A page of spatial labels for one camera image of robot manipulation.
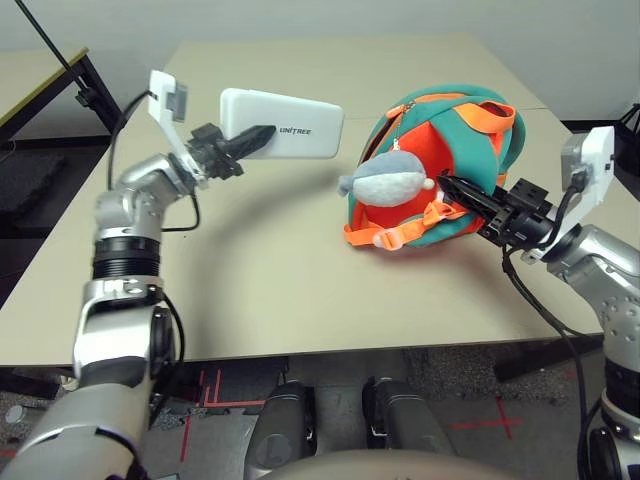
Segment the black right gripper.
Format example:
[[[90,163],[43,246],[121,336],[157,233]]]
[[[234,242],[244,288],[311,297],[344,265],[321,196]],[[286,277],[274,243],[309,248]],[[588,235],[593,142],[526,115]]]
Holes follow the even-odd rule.
[[[439,175],[438,184],[448,207],[442,218],[472,215],[485,220],[478,233],[495,245],[535,245],[552,230],[548,191],[528,180],[518,180],[509,190],[496,187],[491,196],[456,176]]]

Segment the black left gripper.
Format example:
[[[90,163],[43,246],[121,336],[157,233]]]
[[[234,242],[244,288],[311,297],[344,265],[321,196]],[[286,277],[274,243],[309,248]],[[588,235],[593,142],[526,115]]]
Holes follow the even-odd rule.
[[[187,146],[208,178],[227,180],[241,176],[244,170],[239,159],[265,147],[274,134],[274,125],[254,125],[227,140],[219,127],[206,123],[191,131]]]

